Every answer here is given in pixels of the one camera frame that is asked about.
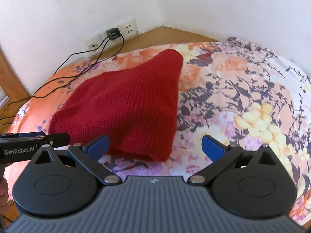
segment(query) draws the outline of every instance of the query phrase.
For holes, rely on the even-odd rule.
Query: floral pattern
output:
[[[59,85],[64,87],[44,99],[27,102],[10,132],[47,131],[53,113],[83,81],[103,72],[138,66],[167,48],[184,57],[178,84],[177,131],[170,158],[152,163],[104,155],[100,162],[122,179],[128,175],[180,175],[186,180],[211,164],[201,147],[205,134],[225,145],[238,143],[245,150],[257,150],[262,143],[268,143],[298,190],[291,218],[299,224],[310,220],[310,79],[271,50],[235,37],[225,42],[170,44],[118,54],[69,86],[68,79],[56,80],[37,95],[45,95]],[[75,75],[90,63],[67,66],[51,80]]]

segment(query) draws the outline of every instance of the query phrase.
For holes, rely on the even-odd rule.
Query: metal bolt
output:
[[[190,177],[190,182],[195,184],[200,184],[205,181],[205,178],[201,175],[194,175]]]
[[[116,184],[120,181],[120,178],[116,175],[108,175],[104,178],[104,181],[108,184]]]

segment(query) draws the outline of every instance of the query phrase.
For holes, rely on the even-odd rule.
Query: gray ribbed panel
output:
[[[301,233],[303,229],[287,216],[253,221],[231,215],[213,202],[205,188],[190,186],[182,177],[128,177],[119,186],[103,188],[77,214],[53,220],[22,215],[5,232]]]

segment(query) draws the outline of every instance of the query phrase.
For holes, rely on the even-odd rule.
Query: red ribbed fabric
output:
[[[67,132],[71,144],[107,134],[112,156],[167,160],[176,132],[182,65],[183,57],[168,49],[140,66],[84,81],[53,115],[49,133]]]

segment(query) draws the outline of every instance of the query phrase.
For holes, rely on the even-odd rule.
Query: electrical outlet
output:
[[[102,41],[103,40],[101,38],[101,35],[100,34],[96,34],[93,37],[83,41],[84,49],[86,51],[93,50],[93,49],[99,47],[100,44],[102,43]],[[93,55],[95,55],[97,53],[100,53],[100,52],[101,52],[101,48],[98,48],[95,51],[87,52],[87,55],[90,57],[90,56],[93,56]]]
[[[124,40],[132,38],[132,37],[134,37],[135,35],[138,34],[137,25],[136,25],[136,22],[135,22],[134,18],[132,18],[132,19],[130,19],[130,20],[124,22],[124,23],[121,23],[121,24],[109,27],[108,29],[111,29],[111,28],[118,28],[119,31],[121,32],[121,34],[123,35]],[[100,36],[101,36],[102,39],[105,39],[107,37],[106,30],[101,32]],[[116,46],[119,43],[122,43],[122,38],[121,37],[119,37],[119,38],[117,38],[115,40],[108,41],[105,49],[109,49],[109,48],[111,48],[113,46]]]

